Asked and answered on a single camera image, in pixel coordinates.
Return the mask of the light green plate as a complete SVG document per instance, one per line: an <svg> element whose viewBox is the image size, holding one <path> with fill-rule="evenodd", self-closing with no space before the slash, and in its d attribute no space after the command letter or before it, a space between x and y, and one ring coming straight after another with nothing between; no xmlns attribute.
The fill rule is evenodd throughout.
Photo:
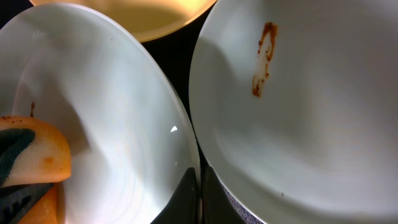
<svg viewBox="0 0 398 224"><path fill-rule="evenodd" d="M396 1L218 1L189 103L208 163L262 221L397 222Z"/></svg>
<svg viewBox="0 0 398 224"><path fill-rule="evenodd" d="M178 184L200 185L188 115L148 51L77 4L46 4L1 28L1 114L56 126L72 154L60 223L150 223Z"/></svg>

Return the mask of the yellow green scrub sponge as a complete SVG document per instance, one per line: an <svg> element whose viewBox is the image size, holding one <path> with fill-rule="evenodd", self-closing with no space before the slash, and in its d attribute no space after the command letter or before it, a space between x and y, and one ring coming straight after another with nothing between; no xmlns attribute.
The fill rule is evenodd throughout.
<svg viewBox="0 0 398 224"><path fill-rule="evenodd" d="M33 117L1 117L1 188L53 183L17 223L57 223L57 183L71 174L70 148L55 126Z"/></svg>

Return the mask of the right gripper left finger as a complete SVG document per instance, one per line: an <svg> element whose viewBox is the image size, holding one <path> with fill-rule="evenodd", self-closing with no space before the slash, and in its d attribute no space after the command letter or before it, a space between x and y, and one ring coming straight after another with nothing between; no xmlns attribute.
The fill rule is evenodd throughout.
<svg viewBox="0 0 398 224"><path fill-rule="evenodd" d="M165 208L151 224L197 224L198 193L195 169L188 168Z"/></svg>

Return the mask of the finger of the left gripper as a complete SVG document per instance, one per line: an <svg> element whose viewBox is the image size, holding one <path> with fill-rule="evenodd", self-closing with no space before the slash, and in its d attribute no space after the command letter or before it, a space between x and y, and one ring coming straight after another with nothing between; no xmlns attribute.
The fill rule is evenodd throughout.
<svg viewBox="0 0 398 224"><path fill-rule="evenodd" d="M1 224L16 224L53 187L53 183L1 188Z"/></svg>

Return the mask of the yellow plate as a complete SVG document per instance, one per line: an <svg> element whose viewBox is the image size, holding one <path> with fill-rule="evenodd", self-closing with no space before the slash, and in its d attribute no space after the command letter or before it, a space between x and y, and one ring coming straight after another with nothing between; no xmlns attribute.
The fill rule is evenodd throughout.
<svg viewBox="0 0 398 224"><path fill-rule="evenodd" d="M90 7L110 17L139 42L164 37L208 10L216 0L30 0L41 4L67 2Z"/></svg>

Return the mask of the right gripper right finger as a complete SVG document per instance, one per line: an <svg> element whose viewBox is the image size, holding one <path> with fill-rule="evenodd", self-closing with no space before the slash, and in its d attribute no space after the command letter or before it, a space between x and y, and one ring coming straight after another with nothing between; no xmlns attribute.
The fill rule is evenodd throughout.
<svg viewBox="0 0 398 224"><path fill-rule="evenodd" d="M203 174L202 199L204 224L245 224L210 166L205 168Z"/></svg>

